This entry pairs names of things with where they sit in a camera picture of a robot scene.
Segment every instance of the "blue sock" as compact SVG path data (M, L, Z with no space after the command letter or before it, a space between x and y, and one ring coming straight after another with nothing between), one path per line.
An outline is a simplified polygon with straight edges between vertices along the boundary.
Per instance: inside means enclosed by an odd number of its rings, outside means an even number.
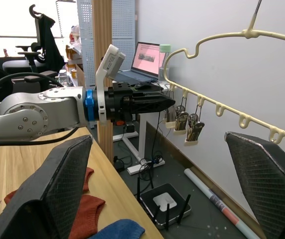
M90 239L139 239L143 233L144 228L138 223L121 219L101 229Z

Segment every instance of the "laptop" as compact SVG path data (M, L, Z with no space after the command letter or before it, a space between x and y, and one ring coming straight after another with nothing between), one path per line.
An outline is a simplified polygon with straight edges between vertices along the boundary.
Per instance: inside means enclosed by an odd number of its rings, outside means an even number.
M114 81L127 82L130 85L156 81L164 56L165 53L162 53L159 59L159 44L138 42L131 69L119 72Z

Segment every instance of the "blue ring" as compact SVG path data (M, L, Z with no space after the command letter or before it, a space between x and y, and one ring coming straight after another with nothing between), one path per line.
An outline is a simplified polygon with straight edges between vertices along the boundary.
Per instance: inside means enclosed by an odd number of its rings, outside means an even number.
M94 99L93 99L93 90L89 89L86 91L85 106L88 111L88 121L94 121Z

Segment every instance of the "bottle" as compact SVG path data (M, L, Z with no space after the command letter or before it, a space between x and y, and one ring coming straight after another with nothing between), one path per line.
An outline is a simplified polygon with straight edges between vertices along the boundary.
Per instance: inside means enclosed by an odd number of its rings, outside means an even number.
M70 85L69 77L66 73L66 70L60 70L58 73L58 82L61 83L63 86L67 87Z
M169 44L161 44L159 46L159 72L158 72L158 80L159 81L165 81L163 70L164 70L164 63L169 56L169 53L171 51L171 46ZM169 67L167 65L167 77L169 76Z

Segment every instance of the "window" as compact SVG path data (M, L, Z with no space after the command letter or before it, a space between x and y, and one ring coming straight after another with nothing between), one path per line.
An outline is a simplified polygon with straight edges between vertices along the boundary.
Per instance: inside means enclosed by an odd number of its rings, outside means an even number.
M58 2L61 15L61 27L58 21L56 0L0 0L0 56L4 56L6 49L9 56L17 56L22 51L17 45L30 45L36 42L35 19L29 13L29 7L35 4L34 11L43 13L55 21L51 31L58 49L64 56L65 45L69 42L72 26L78 24L77 4Z
M29 14L29 7L52 18L55 37L60 37L55 0L0 0L0 36L35 36L35 21Z

